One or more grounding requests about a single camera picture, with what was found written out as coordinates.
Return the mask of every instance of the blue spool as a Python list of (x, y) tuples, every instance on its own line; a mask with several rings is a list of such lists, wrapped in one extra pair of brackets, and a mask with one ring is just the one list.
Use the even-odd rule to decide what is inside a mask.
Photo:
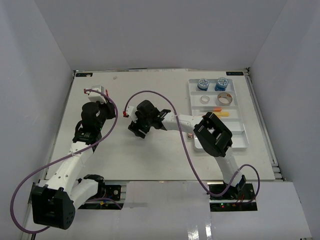
[(202, 90), (202, 91), (207, 91), (209, 87), (209, 81), (205, 78), (201, 78), (199, 79), (198, 82), (198, 89)]
[(225, 77), (219, 77), (218, 81), (214, 87), (214, 90), (216, 91), (225, 91), (228, 87), (229, 81)]

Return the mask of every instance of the orange object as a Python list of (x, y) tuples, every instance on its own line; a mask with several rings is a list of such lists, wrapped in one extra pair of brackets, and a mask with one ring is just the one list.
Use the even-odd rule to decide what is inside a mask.
[(214, 107), (214, 108), (213, 108), (213, 111), (214, 111), (214, 112), (221, 112), (221, 111), (222, 111), (222, 108), (221, 108), (221, 107)]

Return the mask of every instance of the white wall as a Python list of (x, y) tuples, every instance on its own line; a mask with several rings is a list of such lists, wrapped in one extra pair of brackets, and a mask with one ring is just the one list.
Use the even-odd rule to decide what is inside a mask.
[[(14, 240), (11, 195), (48, 156), (72, 71), (33, 0), (0, 0), (0, 33), (0, 239)], [(15, 202), (22, 224), (31, 185)]]
[(283, 175), (320, 240), (320, 3), (288, 0), (252, 66), (253, 87)]
[(73, 70), (244, 69), (287, 0), (36, 0)]

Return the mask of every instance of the storage tray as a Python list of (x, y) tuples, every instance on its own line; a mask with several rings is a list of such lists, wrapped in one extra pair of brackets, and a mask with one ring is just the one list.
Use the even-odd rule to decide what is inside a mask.
[[(242, 122), (237, 94), (232, 79), (228, 78), (229, 84), (226, 87), (225, 92), (232, 96), (232, 103), (229, 106), (217, 106), (216, 99), (221, 91), (215, 91), (215, 86), (218, 79), (208, 79), (209, 87), (207, 91), (198, 89), (199, 79), (189, 79), (189, 95), (190, 106), (193, 116), (205, 115), (207, 112), (212, 112), (214, 107), (222, 108), (222, 112), (229, 112), (229, 116), (221, 116), (220, 120), (228, 127), (232, 132), (232, 148), (233, 149), (246, 149), (249, 146), (245, 126)], [(201, 96), (208, 96), (209, 102), (203, 104), (200, 102)], [(204, 151), (198, 138), (193, 135), (194, 150), (201, 152)]]

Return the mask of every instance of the black label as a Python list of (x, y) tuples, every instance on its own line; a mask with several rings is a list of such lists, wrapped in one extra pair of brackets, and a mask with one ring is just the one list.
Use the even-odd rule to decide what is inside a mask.
[(226, 71), (227, 76), (243, 76), (244, 73), (242, 71)]
[(78, 72), (75, 74), (76, 77), (92, 77), (93, 73), (83, 73), (83, 72)]

